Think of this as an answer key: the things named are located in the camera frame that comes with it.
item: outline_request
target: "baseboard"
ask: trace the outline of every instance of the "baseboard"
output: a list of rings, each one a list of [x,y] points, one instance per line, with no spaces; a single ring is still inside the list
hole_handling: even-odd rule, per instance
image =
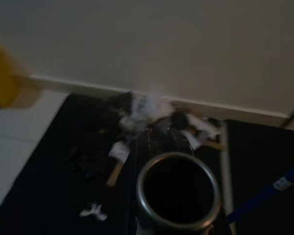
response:
[[[30,77],[20,77],[19,80],[25,86],[75,94],[85,94],[102,98],[129,91],[127,89],[69,81],[35,74]],[[288,118],[285,114],[262,110],[189,100],[174,96],[167,96],[167,98],[178,106],[190,108],[192,110],[199,111],[208,117],[219,118],[222,120],[233,119],[263,125],[279,126],[286,118]]]

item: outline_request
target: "white wall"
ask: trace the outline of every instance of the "white wall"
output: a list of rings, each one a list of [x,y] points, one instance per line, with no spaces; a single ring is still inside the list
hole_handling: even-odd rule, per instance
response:
[[[29,71],[288,114],[294,0],[0,0]]]

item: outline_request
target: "metal pot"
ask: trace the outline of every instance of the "metal pot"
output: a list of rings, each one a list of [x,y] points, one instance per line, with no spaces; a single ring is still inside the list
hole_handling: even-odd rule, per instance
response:
[[[180,152],[164,153],[147,162],[136,193],[136,235],[208,234],[221,208],[211,170]]]

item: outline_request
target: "yellow object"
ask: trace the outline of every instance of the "yellow object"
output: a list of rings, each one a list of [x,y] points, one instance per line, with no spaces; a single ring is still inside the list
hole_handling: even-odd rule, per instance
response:
[[[12,76],[8,57],[0,48],[0,108],[11,104],[18,91],[18,83]]]

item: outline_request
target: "white tile floor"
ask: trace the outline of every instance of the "white tile floor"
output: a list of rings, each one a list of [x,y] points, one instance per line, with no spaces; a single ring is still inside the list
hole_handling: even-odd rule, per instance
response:
[[[21,88],[0,110],[0,203],[68,94]]]

